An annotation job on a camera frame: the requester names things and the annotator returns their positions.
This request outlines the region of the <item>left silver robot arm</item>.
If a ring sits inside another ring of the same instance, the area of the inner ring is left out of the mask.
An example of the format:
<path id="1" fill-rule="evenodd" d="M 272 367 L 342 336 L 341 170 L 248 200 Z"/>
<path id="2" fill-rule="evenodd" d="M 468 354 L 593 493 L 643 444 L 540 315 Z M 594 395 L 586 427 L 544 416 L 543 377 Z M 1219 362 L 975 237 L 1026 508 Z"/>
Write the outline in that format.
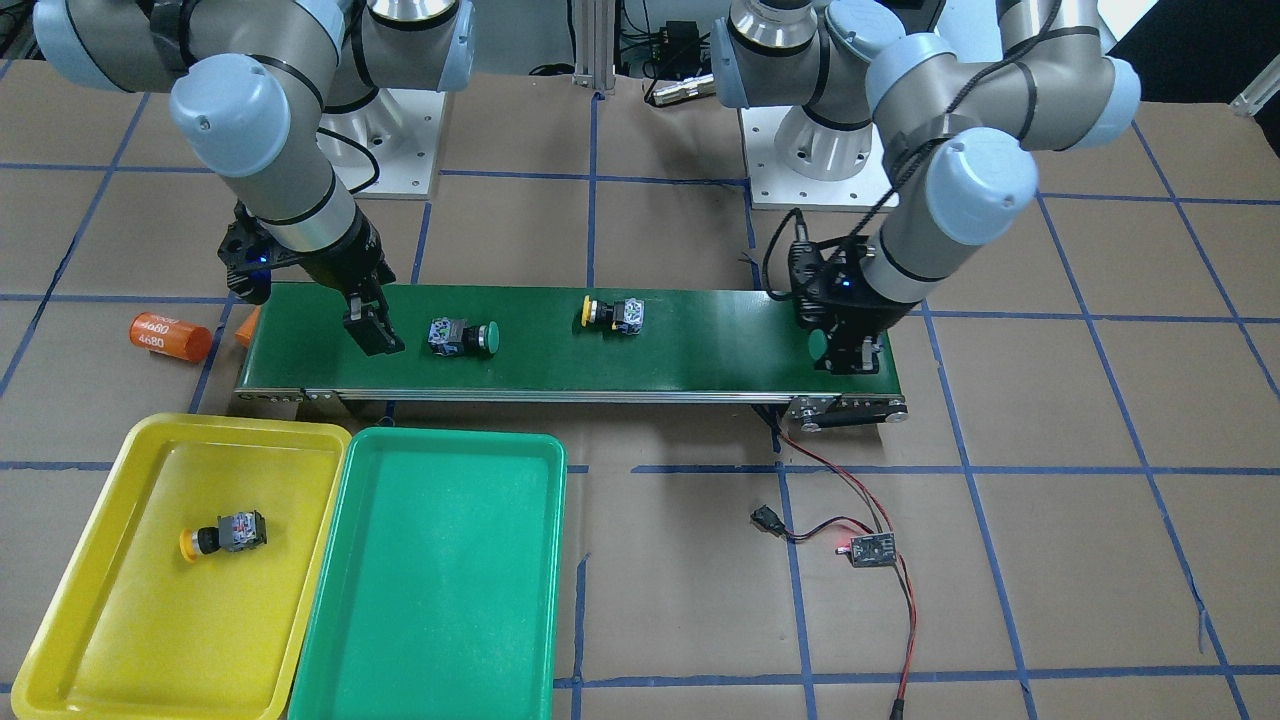
<path id="1" fill-rule="evenodd" d="M 1140 78 L 1110 56 L 1093 1 L 1000 1 L 997 61 L 964 61 L 902 5 L 735 1 L 710 32 L 727 108 L 787 106 L 812 138 L 874 131 L 888 197 L 873 233 L 822 243 L 788 211 L 790 288 L 818 370 L 869 374 L 881 338 L 1033 199 L 1037 151 L 1111 142 L 1134 119 Z"/>

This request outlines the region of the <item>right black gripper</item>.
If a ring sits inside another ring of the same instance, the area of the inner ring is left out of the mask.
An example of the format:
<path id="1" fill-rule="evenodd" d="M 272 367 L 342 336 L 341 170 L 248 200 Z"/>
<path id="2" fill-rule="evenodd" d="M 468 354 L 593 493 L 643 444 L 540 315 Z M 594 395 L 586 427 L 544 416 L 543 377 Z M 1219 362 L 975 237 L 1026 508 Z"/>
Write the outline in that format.
<path id="1" fill-rule="evenodd" d="M 364 210 L 355 210 L 348 231 L 333 245 L 302 252 L 282 245 L 238 201 L 218 256 L 227 268 L 227 287 L 241 300 L 265 304 L 271 293 L 271 273 L 301 266 L 319 284 L 346 296 L 343 327 L 367 356 L 404 351 L 404 341 L 390 323 L 383 284 L 396 282 L 380 236 Z"/>

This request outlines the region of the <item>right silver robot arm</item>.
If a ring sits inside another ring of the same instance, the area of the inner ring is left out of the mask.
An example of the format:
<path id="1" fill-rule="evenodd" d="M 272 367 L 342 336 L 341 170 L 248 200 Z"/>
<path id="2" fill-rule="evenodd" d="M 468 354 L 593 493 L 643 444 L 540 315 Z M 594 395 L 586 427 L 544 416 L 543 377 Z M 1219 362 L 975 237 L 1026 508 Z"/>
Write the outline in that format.
<path id="1" fill-rule="evenodd" d="M 300 266 L 343 299 L 366 355 L 398 354 L 376 228 L 317 141 L 323 118 L 387 90 L 461 91 L 471 1 L 38 1 L 45 59 L 91 88 L 166 94 L 195 155 L 237 199 L 218 250 L 227 286 L 262 305 Z"/>

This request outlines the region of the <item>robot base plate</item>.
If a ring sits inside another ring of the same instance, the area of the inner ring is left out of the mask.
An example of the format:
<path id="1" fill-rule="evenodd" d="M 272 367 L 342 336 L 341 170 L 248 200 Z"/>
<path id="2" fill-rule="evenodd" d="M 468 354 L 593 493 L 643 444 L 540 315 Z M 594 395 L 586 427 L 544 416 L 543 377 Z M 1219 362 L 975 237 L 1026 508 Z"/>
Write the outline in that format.
<path id="1" fill-rule="evenodd" d="M 873 124 L 831 129 L 800 106 L 746 108 L 739 119 L 755 209 L 865 211 L 890 188 Z"/>
<path id="2" fill-rule="evenodd" d="M 448 94 L 383 88 L 361 108 L 325 114 L 317 146 L 361 199 L 430 197 Z"/>

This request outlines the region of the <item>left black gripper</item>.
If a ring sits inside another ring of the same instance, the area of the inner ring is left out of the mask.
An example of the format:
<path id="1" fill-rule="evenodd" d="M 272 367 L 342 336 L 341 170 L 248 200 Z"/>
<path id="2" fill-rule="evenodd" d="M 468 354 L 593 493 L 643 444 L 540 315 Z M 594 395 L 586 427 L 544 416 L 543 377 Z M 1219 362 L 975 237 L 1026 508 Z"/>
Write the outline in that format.
<path id="1" fill-rule="evenodd" d="M 771 256 L 790 222 L 795 231 L 787 251 L 790 290 L 777 292 L 769 277 Z M 876 258 L 877 249 L 865 234 L 812 241 L 799 208 L 790 209 L 771 236 L 764 256 L 764 291 L 774 301 L 792 302 L 804 331 L 827 332 L 828 352 L 823 361 L 814 361 L 815 369 L 835 375 L 881 370 L 886 333 L 908 315 L 911 304 L 893 301 L 872 288 L 861 263 Z"/>

